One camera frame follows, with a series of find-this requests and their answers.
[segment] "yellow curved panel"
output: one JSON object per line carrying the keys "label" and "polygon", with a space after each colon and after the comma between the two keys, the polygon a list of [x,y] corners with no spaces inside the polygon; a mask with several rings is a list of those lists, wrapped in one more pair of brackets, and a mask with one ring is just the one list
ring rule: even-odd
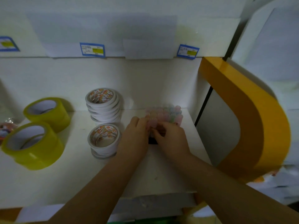
{"label": "yellow curved panel", "polygon": [[219,57],[203,58],[199,73],[239,120],[237,146],[218,169],[242,182],[278,169],[290,146],[290,127],[279,103]]}

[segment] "white tape roll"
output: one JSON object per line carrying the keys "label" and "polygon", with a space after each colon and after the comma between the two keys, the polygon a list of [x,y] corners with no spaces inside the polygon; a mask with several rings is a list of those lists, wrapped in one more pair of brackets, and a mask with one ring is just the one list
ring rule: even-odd
{"label": "white tape roll", "polygon": [[88,135],[88,144],[96,158],[108,158],[116,154],[121,133],[113,124],[101,124],[92,129]]}
{"label": "white tape roll", "polygon": [[116,122],[120,115],[120,100],[118,94],[108,88],[98,88],[85,96],[90,117],[98,124]]}

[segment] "shelf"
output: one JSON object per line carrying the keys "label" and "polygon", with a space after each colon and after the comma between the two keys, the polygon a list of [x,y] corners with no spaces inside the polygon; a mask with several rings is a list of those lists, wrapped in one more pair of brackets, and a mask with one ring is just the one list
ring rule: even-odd
{"label": "shelf", "polygon": [[[108,160],[97,160],[87,143],[89,132],[96,125],[88,111],[69,113],[71,124],[58,135],[65,143],[62,156],[51,166],[30,171],[18,165],[0,151],[0,209],[30,205],[64,204],[83,188]],[[211,163],[187,109],[181,127],[184,128],[191,152]],[[120,131],[124,131],[133,116],[143,117],[144,110],[123,110]],[[149,150],[127,185],[122,198],[144,195],[194,192],[159,150]]]}

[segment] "stack of yellow tape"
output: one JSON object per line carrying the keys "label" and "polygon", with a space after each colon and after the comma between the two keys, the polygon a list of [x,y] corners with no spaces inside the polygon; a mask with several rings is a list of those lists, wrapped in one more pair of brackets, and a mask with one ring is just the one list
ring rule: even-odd
{"label": "stack of yellow tape", "polygon": [[3,152],[30,170],[50,166],[63,153],[56,133],[70,124],[69,115],[61,100],[53,97],[29,104],[23,113],[32,123],[10,133],[2,143]]}

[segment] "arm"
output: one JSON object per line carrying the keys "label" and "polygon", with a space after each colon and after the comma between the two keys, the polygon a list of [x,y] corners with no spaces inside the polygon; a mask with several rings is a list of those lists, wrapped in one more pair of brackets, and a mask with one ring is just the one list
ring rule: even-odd
{"label": "arm", "polygon": [[196,187],[223,224],[298,223],[299,213],[241,184],[190,153],[184,130],[162,123],[166,135],[153,130],[166,156]]}
{"label": "arm", "polygon": [[48,224],[107,223],[118,199],[148,148],[147,119],[133,117],[124,131],[117,154]]}

